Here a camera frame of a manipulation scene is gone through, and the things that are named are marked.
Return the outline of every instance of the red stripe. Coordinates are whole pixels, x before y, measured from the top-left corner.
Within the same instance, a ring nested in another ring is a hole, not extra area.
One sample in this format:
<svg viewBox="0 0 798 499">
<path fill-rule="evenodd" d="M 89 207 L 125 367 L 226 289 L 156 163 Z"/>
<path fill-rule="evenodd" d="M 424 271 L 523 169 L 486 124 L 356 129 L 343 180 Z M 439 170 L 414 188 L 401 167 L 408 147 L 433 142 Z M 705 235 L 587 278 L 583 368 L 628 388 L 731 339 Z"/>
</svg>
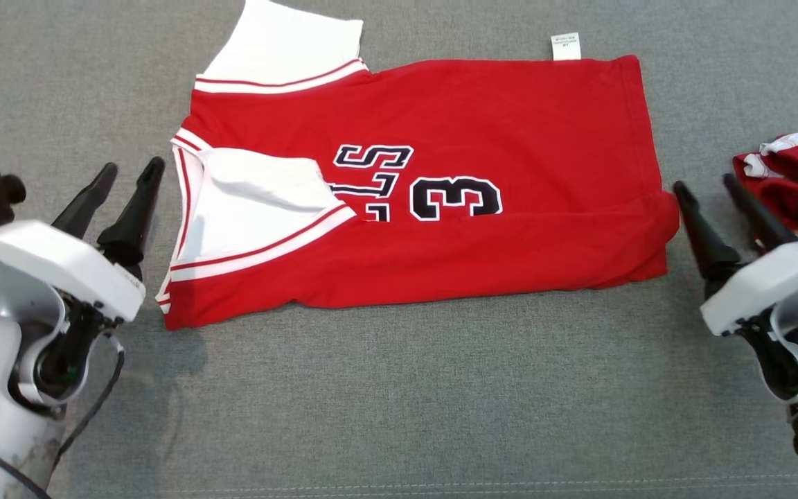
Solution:
<svg viewBox="0 0 798 499">
<path fill-rule="evenodd" d="M 208 261 L 205 261 L 205 262 L 193 262 L 193 263 L 189 263 L 189 264 L 174 265 L 174 266 L 171 267 L 171 270 L 175 271 L 175 270 L 180 270 L 182 268 L 196 268 L 197 266 L 203 266 L 203 265 L 221 264 L 223 262 L 229 262 L 231 260 L 236 260 L 236 259 L 243 259 L 243 258 L 246 258 L 246 256 L 257 255 L 257 253 L 263 253 L 263 252 L 266 252 L 267 250 L 272 250 L 273 247 L 279 246 L 280 244 L 287 243 L 289 240 L 292 240 L 295 237 L 300 236 L 301 234 L 305 233 L 305 231 L 308 231 L 311 228 L 316 227 L 316 225 L 319 225 L 323 221 L 325 221 L 326 218 L 329 218 L 331 215 L 335 214 L 335 212 L 341 211 L 341 209 L 344 209 L 344 208 L 346 208 L 346 205 L 342 204 L 341 206 L 338 206 L 338 207 L 335 207 L 335 208 L 331 209 L 326 214 L 324 214 L 321 217 L 317 218 L 316 221 L 314 221 L 312 224 L 307 225 L 307 227 L 304 227 L 301 230 L 298 230 L 296 233 L 291 234 L 291 236 L 285 237 L 285 239 L 277 240 L 275 243 L 270 244 L 270 246 L 261 247 L 260 249 L 257 249 L 257 250 L 255 249 L 253 252 L 242 253 L 241 255 L 224 256 L 224 258 L 222 258 L 222 259 L 208 260 Z"/>
<path fill-rule="evenodd" d="M 190 146 L 191 148 L 196 149 L 196 151 L 202 151 L 202 148 L 200 148 L 199 146 L 193 144 L 193 142 L 190 142 L 189 140 L 184 139 L 183 137 L 181 137 L 179 135 L 175 135 L 175 140 L 180 140 L 181 142 L 183 142 L 187 146 Z"/>
<path fill-rule="evenodd" d="M 199 78 L 199 77 L 196 78 L 196 81 L 197 82 L 205 82 L 205 83 L 237 83 L 237 85 L 251 85 L 251 86 L 256 86 L 256 87 L 287 87 L 289 85 L 297 85 L 298 83 L 310 82 L 312 80 L 316 80 L 317 78 L 322 78 L 324 76 L 332 75 L 332 73 L 337 73 L 339 70 L 344 69 L 344 67 L 347 67 L 347 66 L 349 66 L 351 64 L 355 64 L 357 62 L 362 62 L 362 60 L 361 59 L 354 59 L 354 60 L 351 60 L 351 61 L 349 61 L 349 62 L 347 62 L 347 63 L 345 63 L 345 64 L 343 64 L 341 66 L 335 67 L 335 69 L 332 69 L 332 70 L 328 71 L 327 73 L 322 73 L 322 75 L 311 76 L 310 78 L 304 78 L 304 79 L 298 80 L 296 82 L 288 82 L 288 83 L 255 83 L 255 82 L 243 82 L 243 81 L 240 81 L 240 80 L 209 80 L 208 78 Z"/>
<path fill-rule="evenodd" d="M 177 155 L 180 157 L 180 168 L 184 174 L 184 192 L 186 192 L 186 206 L 184 206 L 184 230 L 180 234 L 180 244 L 177 246 L 177 255 L 180 256 L 181 250 L 184 249 L 184 241 L 186 241 L 186 233 L 190 230 L 190 206 L 193 205 L 190 199 L 190 177 L 186 173 L 186 160 L 184 160 L 184 149 L 178 148 Z"/>
</svg>

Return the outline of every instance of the basketball jersey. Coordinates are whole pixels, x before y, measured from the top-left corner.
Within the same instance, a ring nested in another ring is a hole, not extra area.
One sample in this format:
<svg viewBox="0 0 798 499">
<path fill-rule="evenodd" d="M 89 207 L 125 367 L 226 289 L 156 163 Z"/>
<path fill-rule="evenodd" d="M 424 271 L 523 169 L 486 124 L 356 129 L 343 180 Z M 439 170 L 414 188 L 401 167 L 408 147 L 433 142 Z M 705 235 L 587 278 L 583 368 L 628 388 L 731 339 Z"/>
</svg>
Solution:
<svg viewBox="0 0 798 499">
<path fill-rule="evenodd" d="M 360 20 L 249 0 L 172 140 L 169 329 L 659 276 L 677 231 L 639 70 L 428 60 L 371 72 Z"/>
</svg>

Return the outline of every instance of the white stitching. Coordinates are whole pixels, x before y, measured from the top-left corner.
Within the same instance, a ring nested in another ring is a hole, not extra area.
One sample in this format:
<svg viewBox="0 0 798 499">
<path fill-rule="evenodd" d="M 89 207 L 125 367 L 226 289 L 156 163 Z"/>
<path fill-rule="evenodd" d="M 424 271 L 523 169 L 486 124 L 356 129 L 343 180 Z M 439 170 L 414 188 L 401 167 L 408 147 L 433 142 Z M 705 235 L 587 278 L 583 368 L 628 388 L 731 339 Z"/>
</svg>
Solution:
<svg viewBox="0 0 798 499">
<path fill-rule="evenodd" d="M 303 490 L 342 490 L 342 489 L 413 489 L 413 487 L 532 487 L 541 485 L 593 485 L 593 484 L 621 484 L 621 483 L 667 483 L 667 482 L 680 482 L 680 481 L 709 481 L 709 480 L 743 480 L 743 479 L 779 479 L 779 478 L 798 478 L 798 473 L 795 474 L 782 474 L 782 475 L 738 475 L 727 477 L 703 477 L 703 478 L 681 478 L 681 479 L 646 479 L 646 480 L 586 480 L 586 481 L 525 481 L 525 482 L 479 482 L 479 483 L 430 483 L 430 484 L 406 484 L 406 485 L 345 485 L 345 486 L 320 486 L 320 487 L 261 487 L 260 489 L 178 489 L 178 490 L 124 490 L 121 492 L 86 492 L 84 496 L 120 496 L 125 493 L 158 493 L 158 495 L 168 495 L 168 493 L 199 493 L 199 492 L 291 492 Z M 792 483 L 778 483 L 778 484 L 744 484 L 747 486 L 759 485 L 794 485 L 798 482 Z M 680 487 L 651 487 L 651 489 L 691 489 L 691 487 L 741 487 L 737 484 L 729 485 L 702 485 L 702 486 L 680 486 Z M 567 492 L 577 492 L 577 489 L 569 490 Z M 637 489 L 619 489 L 619 490 L 637 490 Z M 50 493 L 67 493 L 69 491 L 50 491 Z M 381 495 L 421 495 L 422 493 L 529 493 L 532 491 L 456 491 L 456 492 L 395 492 L 395 493 L 381 493 Z M 376 493 L 368 493 L 365 496 L 376 496 Z M 335 497 L 331 496 L 240 496 L 237 498 L 219 497 L 219 498 L 206 498 L 206 499 L 246 499 L 249 497 Z"/>
<path fill-rule="evenodd" d="M 450 490 L 450 491 L 425 491 L 425 492 L 368 492 L 368 493 L 313 493 L 304 496 L 211 496 L 199 499 L 308 499 L 322 497 L 376 497 L 376 496 L 437 496 L 459 495 L 460 493 L 573 493 L 573 492 L 619 492 L 623 490 L 678 490 L 678 489 L 710 489 L 710 487 L 764 487 L 779 485 L 798 485 L 798 482 L 788 483 L 738 483 L 738 484 L 713 484 L 713 485 L 684 485 L 677 487 L 612 487 L 612 489 L 541 489 L 541 490 Z"/>
</svg>

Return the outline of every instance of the jersey number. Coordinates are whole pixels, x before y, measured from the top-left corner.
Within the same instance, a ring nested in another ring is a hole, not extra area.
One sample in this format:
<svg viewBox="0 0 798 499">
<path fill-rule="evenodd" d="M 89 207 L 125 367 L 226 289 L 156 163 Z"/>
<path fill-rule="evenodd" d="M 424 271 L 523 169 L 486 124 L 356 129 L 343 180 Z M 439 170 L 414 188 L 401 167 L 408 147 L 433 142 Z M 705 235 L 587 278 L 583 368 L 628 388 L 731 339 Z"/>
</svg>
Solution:
<svg viewBox="0 0 798 499">
<path fill-rule="evenodd" d="M 379 171 L 371 177 L 368 186 L 350 184 L 329 184 L 332 192 L 345 195 L 371 196 L 377 199 L 389 198 L 393 187 L 399 180 L 398 171 L 408 164 L 414 152 L 411 146 L 363 146 L 341 145 L 335 155 L 335 166 L 342 168 L 371 168 Z M 409 187 L 409 206 L 411 214 L 422 222 L 437 221 L 441 206 L 468 206 L 470 216 L 495 215 L 503 211 L 501 191 L 490 180 L 476 177 L 419 177 Z M 365 212 L 374 215 L 379 222 L 390 221 L 390 205 L 386 202 L 369 202 Z"/>
</svg>

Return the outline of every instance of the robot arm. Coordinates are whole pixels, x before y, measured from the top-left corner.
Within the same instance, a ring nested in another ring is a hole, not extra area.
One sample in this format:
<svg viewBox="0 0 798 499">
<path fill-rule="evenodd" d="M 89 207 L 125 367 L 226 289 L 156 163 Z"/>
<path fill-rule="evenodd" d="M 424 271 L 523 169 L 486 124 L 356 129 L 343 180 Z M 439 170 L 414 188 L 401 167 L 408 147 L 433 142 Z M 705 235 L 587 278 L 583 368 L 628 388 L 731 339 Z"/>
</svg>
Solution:
<svg viewBox="0 0 798 499">
<path fill-rule="evenodd" d="M 0 176 L 0 497 L 48 497 L 57 461 L 124 363 L 113 332 L 135 318 L 145 297 L 139 264 L 164 161 L 150 161 L 120 218 L 92 247 L 82 237 L 117 172 L 105 165 L 53 225 L 14 222 L 10 205 L 25 190 L 16 177 Z M 119 355 L 114 376 L 63 440 L 67 402 L 85 387 L 89 354 L 101 338 Z"/>
<path fill-rule="evenodd" d="M 766 387 L 788 408 L 798 454 L 798 237 L 734 176 L 725 176 L 725 186 L 767 252 L 745 265 L 700 215 L 688 187 L 677 182 L 675 195 L 706 281 L 701 315 L 714 335 L 737 335 L 753 348 Z"/>
</svg>

